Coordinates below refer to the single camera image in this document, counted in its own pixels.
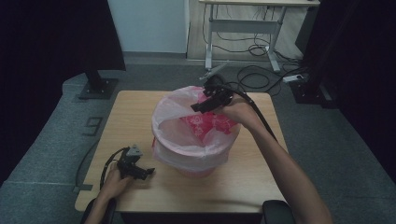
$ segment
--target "power strip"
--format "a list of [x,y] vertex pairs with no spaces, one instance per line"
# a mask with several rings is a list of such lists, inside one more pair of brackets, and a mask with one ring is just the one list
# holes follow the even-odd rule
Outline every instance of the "power strip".
[[295,76],[284,77],[283,78],[283,82],[284,83],[288,83],[288,82],[291,82],[291,81],[303,80],[303,79],[304,79],[303,76],[295,75]]

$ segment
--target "forearm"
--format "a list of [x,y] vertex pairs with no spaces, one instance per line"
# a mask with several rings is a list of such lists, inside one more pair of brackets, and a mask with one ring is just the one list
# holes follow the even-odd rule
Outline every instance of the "forearm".
[[98,196],[98,198],[96,198],[95,201],[93,202],[92,210],[88,215],[85,224],[101,223],[103,216],[105,215],[108,202],[109,199]]
[[253,135],[297,222],[332,223],[327,206],[315,186],[289,153],[260,123],[255,122],[246,127]]

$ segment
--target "person's left hand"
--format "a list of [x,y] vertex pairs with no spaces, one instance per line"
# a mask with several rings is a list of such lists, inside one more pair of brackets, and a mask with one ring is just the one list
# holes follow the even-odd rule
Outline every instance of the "person's left hand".
[[127,176],[121,179],[120,170],[115,162],[110,164],[110,171],[107,174],[105,184],[99,192],[98,198],[110,200],[122,194],[133,178]]

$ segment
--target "person's right hand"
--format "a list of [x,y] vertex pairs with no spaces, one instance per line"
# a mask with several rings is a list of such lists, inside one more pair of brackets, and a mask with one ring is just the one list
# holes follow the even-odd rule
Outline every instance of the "person's right hand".
[[213,110],[215,114],[225,115],[235,122],[241,123],[246,128],[253,127],[257,124],[262,125],[251,105],[240,95],[234,94],[233,100],[229,105],[219,107]]

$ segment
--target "black curtain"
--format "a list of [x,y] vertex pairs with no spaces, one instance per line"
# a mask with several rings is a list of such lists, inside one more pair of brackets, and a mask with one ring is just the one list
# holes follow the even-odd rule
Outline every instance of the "black curtain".
[[87,69],[125,70],[105,0],[0,3],[1,182],[33,144],[62,96]]
[[396,2],[323,0],[304,56],[396,182]]

